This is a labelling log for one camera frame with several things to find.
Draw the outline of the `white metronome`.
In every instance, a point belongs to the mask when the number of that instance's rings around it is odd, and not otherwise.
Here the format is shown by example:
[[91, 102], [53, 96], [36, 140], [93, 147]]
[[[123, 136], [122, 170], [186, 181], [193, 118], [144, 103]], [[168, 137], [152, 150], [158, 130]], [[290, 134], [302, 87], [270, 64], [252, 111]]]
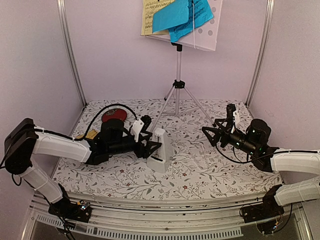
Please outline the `white metronome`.
[[146, 165], [158, 173], [165, 173], [173, 159], [173, 147], [167, 132], [163, 128], [156, 128], [152, 135], [152, 141], [160, 144], [160, 147], [147, 159]]

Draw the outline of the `clear metronome cover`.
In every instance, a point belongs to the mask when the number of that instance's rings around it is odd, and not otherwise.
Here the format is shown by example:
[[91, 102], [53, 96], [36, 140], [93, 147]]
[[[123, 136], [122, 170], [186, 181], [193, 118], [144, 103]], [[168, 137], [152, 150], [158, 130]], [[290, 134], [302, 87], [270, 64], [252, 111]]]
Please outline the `clear metronome cover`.
[[203, 144], [200, 144], [196, 149], [196, 153], [194, 154], [194, 162], [197, 165], [197, 167], [202, 171], [207, 170], [209, 168], [208, 159]]

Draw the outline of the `silver tripod music stand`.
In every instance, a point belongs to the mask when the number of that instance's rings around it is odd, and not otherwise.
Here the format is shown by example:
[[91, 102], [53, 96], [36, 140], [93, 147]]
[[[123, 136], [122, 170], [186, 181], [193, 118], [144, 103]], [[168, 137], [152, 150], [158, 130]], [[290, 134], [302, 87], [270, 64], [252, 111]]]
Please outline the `silver tripod music stand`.
[[158, 40], [168, 41], [176, 48], [176, 78], [170, 88], [169, 92], [164, 97], [164, 104], [158, 114], [159, 117], [165, 114], [165, 109], [171, 98], [174, 98], [175, 111], [173, 115], [178, 117], [182, 115], [180, 112], [180, 92], [185, 90], [189, 97], [195, 102], [197, 108], [201, 111], [204, 108], [195, 96], [186, 87], [185, 82], [181, 79], [182, 74], [182, 51], [184, 47], [191, 47], [196, 50], [215, 51], [217, 46], [217, 33], [219, 29], [220, 11], [222, 8], [222, 1], [220, 0], [207, 0], [212, 13], [213, 19], [206, 22], [201, 27], [196, 28], [193, 32], [180, 38], [177, 42], [171, 42], [170, 35], [147, 35], [144, 37], [155, 38]]

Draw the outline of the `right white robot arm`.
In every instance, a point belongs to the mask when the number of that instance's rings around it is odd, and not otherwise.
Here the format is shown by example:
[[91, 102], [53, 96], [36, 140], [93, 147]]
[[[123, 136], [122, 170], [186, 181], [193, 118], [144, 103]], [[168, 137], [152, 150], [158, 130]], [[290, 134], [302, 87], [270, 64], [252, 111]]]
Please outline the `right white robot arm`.
[[202, 127], [213, 147], [231, 145], [246, 153], [250, 162], [262, 172], [297, 172], [315, 176], [293, 184], [273, 186], [263, 197], [258, 213], [269, 218], [278, 207], [307, 202], [320, 197], [319, 150], [290, 150], [268, 146], [271, 128], [261, 119], [253, 119], [245, 132], [234, 127], [233, 121], [217, 119], [216, 127]]

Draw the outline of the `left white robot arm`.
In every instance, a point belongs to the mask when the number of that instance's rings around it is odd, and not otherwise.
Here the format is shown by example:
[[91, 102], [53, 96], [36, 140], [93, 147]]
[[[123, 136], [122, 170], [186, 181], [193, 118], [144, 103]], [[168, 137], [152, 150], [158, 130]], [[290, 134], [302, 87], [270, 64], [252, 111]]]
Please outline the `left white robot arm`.
[[5, 139], [4, 168], [26, 180], [39, 191], [63, 216], [74, 213], [74, 205], [63, 196], [63, 190], [34, 162], [32, 155], [49, 155], [75, 160], [86, 165], [99, 165], [109, 157], [133, 152], [147, 159], [160, 149], [161, 142], [151, 141], [146, 131], [149, 122], [137, 119], [130, 129], [120, 119], [112, 118], [101, 124], [93, 138], [72, 138], [46, 129], [38, 129], [32, 119], [24, 119]]

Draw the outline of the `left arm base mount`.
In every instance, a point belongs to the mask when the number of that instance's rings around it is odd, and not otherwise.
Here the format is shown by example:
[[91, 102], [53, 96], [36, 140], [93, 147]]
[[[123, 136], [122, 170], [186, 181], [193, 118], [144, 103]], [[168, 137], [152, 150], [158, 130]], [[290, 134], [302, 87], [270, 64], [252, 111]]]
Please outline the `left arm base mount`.
[[56, 203], [50, 203], [48, 213], [62, 219], [88, 223], [92, 213], [90, 203], [84, 200], [77, 203], [71, 202], [64, 187], [60, 183], [58, 186], [62, 191], [62, 199]]

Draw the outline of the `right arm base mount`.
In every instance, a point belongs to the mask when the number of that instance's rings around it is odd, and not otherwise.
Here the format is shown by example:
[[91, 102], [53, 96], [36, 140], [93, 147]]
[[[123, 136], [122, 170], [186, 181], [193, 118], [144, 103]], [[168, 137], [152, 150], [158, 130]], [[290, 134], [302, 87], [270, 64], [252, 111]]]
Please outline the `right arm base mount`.
[[293, 204], [290, 204], [290, 212], [285, 222], [282, 221], [284, 217], [284, 207], [277, 204], [275, 200], [276, 191], [282, 187], [282, 184], [273, 186], [262, 198], [260, 204], [244, 204], [240, 210], [239, 215], [243, 218], [245, 223], [251, 223], [256, 221], [262, 221], [269, 218], [274, 220], [258, 223], [256, 225], [258, 231], [265, 235], [273, 235], [283, 230], [289, 223], [292, 212]]

